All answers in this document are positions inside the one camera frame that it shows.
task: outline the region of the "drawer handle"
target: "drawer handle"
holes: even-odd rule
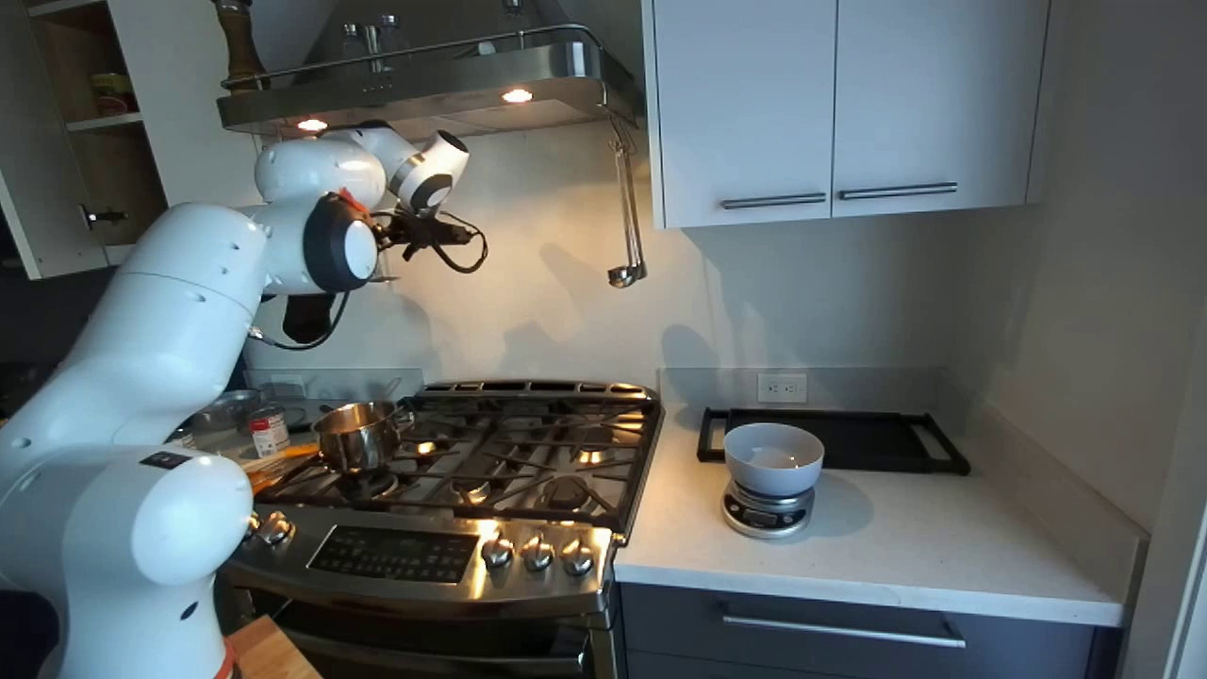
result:
[[[836,190],[836,198],[950,197],[960,180]]]
[[[968,641],[943,617],[943,634],[904,634],[904,630],[868,630],[868,625],[828,625],[828,622],[796,622],[796,617],[752,617],[752,613],[722,613],[723,625],[760,625],[760,630],[792,630],[792,634],[831,634],[831,639],[862,639],[862,641],[892,641],[892,645],[927,645],[927,647],[968,647]]]
[[[761,207],[792,207],[792,205],[828,205],[828,192],[732,197],[732,198],[722,198],[722,211],[761,211]]]

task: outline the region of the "cabinet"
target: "cabinet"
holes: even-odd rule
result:
[[[647,0],[663,226],[1029,198],[1050,0]]]
[[[112,263],[161,183],[102,0],[5,5],[0,207],[30,279]]]
[[[1113,675],[1117,630],[621,583],[629,679]]]

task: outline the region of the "stove knob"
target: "stove knob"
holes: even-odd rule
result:
[[[553,548],[545,541],[526,543],[526,569],[545,574],[553,563]]]
[[[587,543],[581,543],[581,541],[571,541],[564,548],[564,567],[566,567],[566,574],[586,577],[586,574],[597,569],[597,549]]]
[[[501,569],[514,563],[514,541],[488,541],[484,543],[484,563],[488,569]]]
[[[298,525],[287,513],[269,513],[262,522],[262,543],[287,548],[298,537]]]

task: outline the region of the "stovetop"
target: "stovetop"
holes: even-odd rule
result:
[[[443,381],[398,402],[399,447],[382,470],[320,455],[262,504],[586,522],[629,532],[659,401],[619,381]]]

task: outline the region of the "range hood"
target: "range hood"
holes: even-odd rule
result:
[[[638,78],[581,24],[587,16],[581,9],[609,5],[621,9],[614,0],[328,0],[306,59],[232,70],[218,113],[227,127],[262,136],[293,136],[306,116],[391,122],[415,139],[439,127],[476,136],[594,116],[635,123],[643,122]]]

